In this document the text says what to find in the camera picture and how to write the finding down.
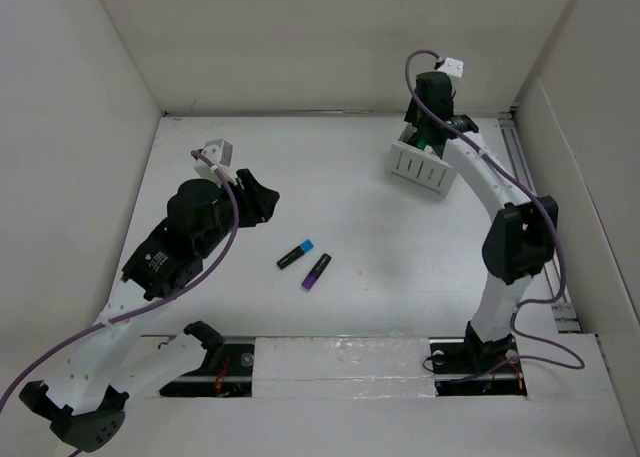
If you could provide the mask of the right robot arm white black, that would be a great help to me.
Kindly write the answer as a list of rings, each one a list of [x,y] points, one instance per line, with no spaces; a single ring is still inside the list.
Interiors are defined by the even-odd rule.
[[[477,124],[454,112],[453,83],[441,71],[416,77],[405,120],[410,144],[429,147],[474,191],[491,220],[481,255],[487,280],[463,342],[444,351],[437,370],[477,374],[492,368],[512,347],[511,317],[526,289],[553,257],[558,206],[551,197],[532,202],[504,177]]]

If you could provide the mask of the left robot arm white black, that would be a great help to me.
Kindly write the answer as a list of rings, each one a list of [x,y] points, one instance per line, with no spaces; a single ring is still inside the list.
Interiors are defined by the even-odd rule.
[[[227,177],[220,169],[182,183],[165,217],[122,269],[120,282],[94,324],[43,355],[77,343],[59,372],[28,382],[20,377],[20,400],[46,419],[52,433],[76,452],[91,453],[119,431],[141,398],[177,377],[222,364],[225,339],[203,321],[187,324],[175,339],[126,367],[124,361],[151,322],[194,289],[223,260],[205,260],[218,245],[229,248],[241,228],[268,222],[280,199],[247,169]]]

